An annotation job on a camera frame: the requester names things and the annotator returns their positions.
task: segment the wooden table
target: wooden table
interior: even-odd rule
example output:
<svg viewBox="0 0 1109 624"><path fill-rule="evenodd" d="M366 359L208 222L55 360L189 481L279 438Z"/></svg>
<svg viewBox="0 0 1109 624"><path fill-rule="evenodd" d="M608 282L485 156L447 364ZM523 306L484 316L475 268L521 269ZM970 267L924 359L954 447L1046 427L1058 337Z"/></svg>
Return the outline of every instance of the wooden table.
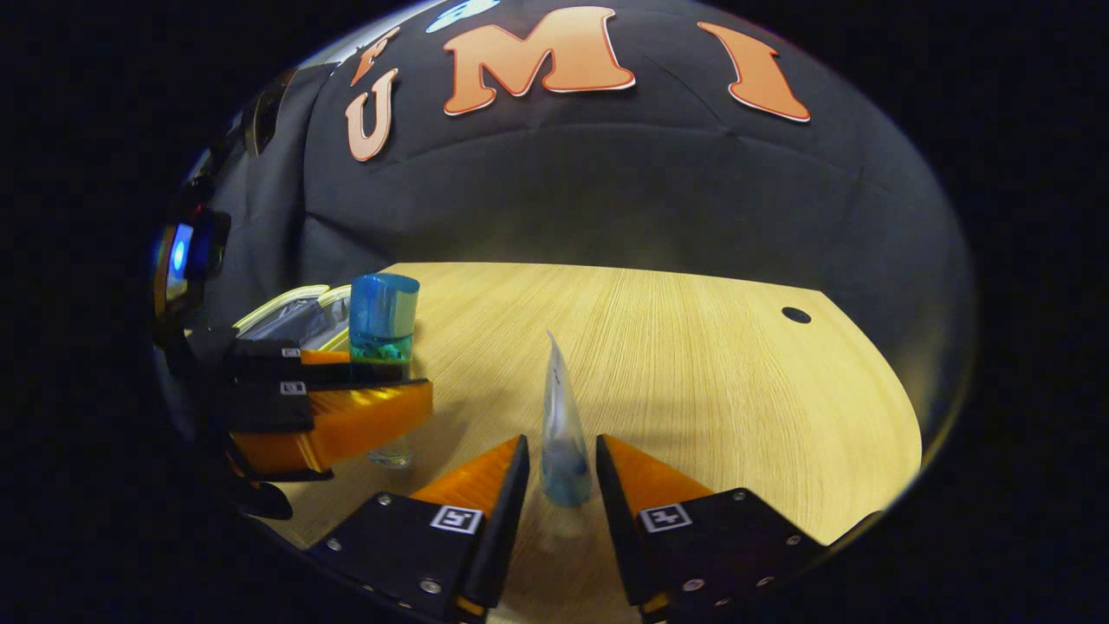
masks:
<svg viewBox="0 0 1109 624"><path fill-rule="evenodd" d="M410 434L404 472L364 458L328 482L279 484L295 515L266 521L306 549L370 494L416 491L523 433L531 481L491 623L638 622L617 573L597 478L564 510L539 491L543 385L553 333L593 464L609 433L714 491L744 487L822 543L884 509L920 466L904 389L826 296L790 286L655 270L405 263L421 283L416 375L435 415ZM797 324L784 306L812 317Z"/></svg>

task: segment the clear plastic bag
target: clear plastic bag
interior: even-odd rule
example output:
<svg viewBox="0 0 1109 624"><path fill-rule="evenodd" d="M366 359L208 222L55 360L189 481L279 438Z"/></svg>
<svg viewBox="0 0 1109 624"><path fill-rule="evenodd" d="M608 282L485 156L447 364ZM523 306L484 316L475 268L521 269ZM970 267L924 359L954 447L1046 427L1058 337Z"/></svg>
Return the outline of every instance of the clear plastic bag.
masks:
<svg viewBox="0 0 1109 624"><path fill-rule="evenodd" d="M573 508L589 500L589 460L578 406L562 351L551 339L543 402L542 489L556 505Z"/></svg>

